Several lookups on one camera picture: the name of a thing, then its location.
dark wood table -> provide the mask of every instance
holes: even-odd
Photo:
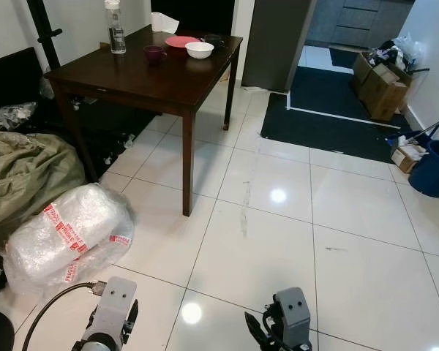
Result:
[[[205,33],[179,31],[177,34],[200,38]],[[181,116],[182,213],[189,216],[192,211],[195,114],[231,65],[223,129],[229,128],[242,38],[222,36],[224,48],[215,50],[209,58],[197,60],[189,57],[185,49],[168,47],[165,40],[171,36],[154,33],[151,26],[147,26],[126,38],[127,52],[124,55],[113,55],[109,48],[101,48],[45,76],[52,85],[64,124],[75,138],[90,181],[97,182],[98,179],[69,94]],[[159,66],[148,65],[143,52],[147,45],[166,49],[167,58]]]

purple cup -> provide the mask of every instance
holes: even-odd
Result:
[[[143,48],[145,52],[146,59],[149,64],[156,66],[161,63],[161,61],[167,56],[167,53],[160,46],[148,45]]]

table leg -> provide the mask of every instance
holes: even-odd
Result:
[[[238,62],[239,62],[239,48],[237,48],[236,52],[234,53],[234,57],[231,60],[231,71],[229,74],[229,85],[228,85],[228,99],[226,100],[226,114],[225,114],[225,123],[222,126],[223,130],[229,129],[229,119],[231,117],[231,108],[233,107],[234,84],[236,83]]]
[[[59,105],[60,112],[64,119],[64,125],[75,138],[77,149],[83,161],[83,166],[85,167],[86,178],[90,182],[98,182],[99,179],[97,178],[96,170],[94,169],[93,162],[89,156],[89,150],[86,146],[83,134],[81,133],[80,123],[75,110],[73,110],[73,105],[68,99],[67,93],[61,89],[61,86],[58,83],[51,81],[50,84],[52,85],[57,105]]]
[[[190,216],[193,193],[195,112],[190,111],[182,116],[182,129],[182,213],[184,216]]]

blue bucket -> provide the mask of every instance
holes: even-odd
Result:
[[[429,141],[427,151],[429,154],[414,167],[408,181],[419,192],[439,197],[439,140]]]

mug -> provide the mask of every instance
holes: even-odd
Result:
[[[207,34],[203,41],[212,44],[215,48],[221,48],[225,46],[225,42],[221,40],[221,37],[219,35],[216,34]]]
[[[167,53],[160,46],[156,45],[148,45],[143,48],[143,51],[145,52],[146,59],[152,66],[160,64],[161,60],[167,56]]]

